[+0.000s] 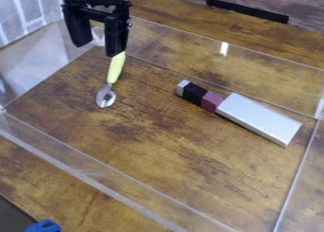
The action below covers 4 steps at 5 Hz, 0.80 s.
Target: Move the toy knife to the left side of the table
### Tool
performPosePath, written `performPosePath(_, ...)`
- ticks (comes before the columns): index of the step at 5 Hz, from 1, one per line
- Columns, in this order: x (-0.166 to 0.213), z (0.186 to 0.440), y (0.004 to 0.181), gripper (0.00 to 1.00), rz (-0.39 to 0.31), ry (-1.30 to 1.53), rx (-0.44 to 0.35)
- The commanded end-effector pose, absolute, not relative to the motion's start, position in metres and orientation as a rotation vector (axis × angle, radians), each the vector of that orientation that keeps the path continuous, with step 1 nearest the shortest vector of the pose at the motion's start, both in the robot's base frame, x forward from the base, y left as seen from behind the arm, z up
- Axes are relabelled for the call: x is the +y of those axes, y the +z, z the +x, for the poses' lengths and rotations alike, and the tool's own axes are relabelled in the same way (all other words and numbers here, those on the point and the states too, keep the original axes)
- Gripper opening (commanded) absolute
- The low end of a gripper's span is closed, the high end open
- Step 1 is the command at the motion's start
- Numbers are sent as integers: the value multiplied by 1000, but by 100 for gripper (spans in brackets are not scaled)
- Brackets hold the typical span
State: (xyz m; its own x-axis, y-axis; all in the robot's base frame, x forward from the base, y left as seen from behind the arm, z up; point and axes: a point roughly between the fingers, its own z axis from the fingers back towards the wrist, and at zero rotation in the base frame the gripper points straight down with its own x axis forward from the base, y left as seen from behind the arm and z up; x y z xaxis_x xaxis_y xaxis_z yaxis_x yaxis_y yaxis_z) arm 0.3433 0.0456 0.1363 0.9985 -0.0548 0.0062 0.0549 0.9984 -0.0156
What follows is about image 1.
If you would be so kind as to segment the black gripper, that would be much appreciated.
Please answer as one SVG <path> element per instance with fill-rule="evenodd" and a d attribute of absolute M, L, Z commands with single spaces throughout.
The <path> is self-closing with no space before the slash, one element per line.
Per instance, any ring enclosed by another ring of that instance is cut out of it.
<path fill-rule="evenodd" d="M 89 20 L 104 21 L 104 49 L 108 57 L 125 51 L 128 36 L 128 0 L 62 0 L 62 16 L 76 47 L 92 41 Z"/>

